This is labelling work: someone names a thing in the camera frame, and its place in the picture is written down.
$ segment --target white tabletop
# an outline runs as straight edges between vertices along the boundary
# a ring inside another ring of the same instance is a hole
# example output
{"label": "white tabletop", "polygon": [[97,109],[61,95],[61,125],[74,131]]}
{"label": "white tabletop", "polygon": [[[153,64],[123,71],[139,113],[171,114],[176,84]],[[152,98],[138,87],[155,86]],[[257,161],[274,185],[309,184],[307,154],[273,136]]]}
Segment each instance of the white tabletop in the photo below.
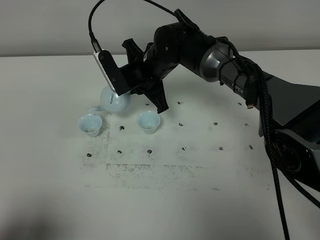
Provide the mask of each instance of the white tabletop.
{"label": "white tabletop", "polygon": [[[242,54],[320,86],[320,50]],[[134,95],[89,138],[77,120],[106,86],[92,56],[4,57],[0,76],[0,231],[39,213],[61,240],[284,239],[259,112],[226,86],[178,66],[164,80],[169,110],[154,134],[137,116],[156,107]],[[319,239],[320,210],[279,177],[291,239]]]}

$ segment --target white wall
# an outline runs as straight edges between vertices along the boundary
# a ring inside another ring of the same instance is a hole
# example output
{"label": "white wall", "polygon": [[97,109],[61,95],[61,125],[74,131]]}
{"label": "white wall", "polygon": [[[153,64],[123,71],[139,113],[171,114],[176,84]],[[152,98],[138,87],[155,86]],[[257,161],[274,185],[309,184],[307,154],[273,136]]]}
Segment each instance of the white wall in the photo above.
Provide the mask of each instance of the white wall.
{"label": "white wall", "polygon": [[[0,55],[83,54],[92,51],[88,16],[97,0],[2,0]],[[208,35],[227,36],[240,50],[320,48],[319,0],[157,0],[180,8]],[[141,48],[155,30],[175,22],[141,0],[106,0],[93,17],[103,48]]]}

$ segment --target light blue cup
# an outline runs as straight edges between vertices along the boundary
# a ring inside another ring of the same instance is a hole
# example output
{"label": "light blue cup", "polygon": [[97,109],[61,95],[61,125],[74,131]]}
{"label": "light blue cup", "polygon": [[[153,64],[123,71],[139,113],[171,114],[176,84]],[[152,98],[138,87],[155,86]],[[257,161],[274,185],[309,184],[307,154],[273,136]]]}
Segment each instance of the light blue cup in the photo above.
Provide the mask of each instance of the light blue cup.
{"label": "light blue cup", "polygon": [[138,117],[138,125],[146,134],[153,134],[159,127],[161,118],[154,111],[145,111]]}
{"label": "light blue cup", "polygon": [[78,127],[88,137],[96,137],[102,126],[102,118],[99,115],[87,114],[78,120]]}

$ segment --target white table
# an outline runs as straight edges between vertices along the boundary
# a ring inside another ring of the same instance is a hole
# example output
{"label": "white table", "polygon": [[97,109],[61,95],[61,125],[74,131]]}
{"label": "white table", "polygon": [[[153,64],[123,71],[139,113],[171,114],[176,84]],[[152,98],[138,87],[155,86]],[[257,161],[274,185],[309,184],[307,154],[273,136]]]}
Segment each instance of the white table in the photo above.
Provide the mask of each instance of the white table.
{"label": "white table", "polygon": [[[286,81],[320,86],[320,50],[242,54]],[[88,138],[77,120],[106,85],[92,56],[4,57],[0,76],[2,229],[40,212],[63,240],[284,239],[259,112],[226,86],[178,66],[164,81],[170,109],[156,133],[138,128],[137,116],[156,108],[134,95]],[[291,239],[319,239],[320,210],[279,177]]]}

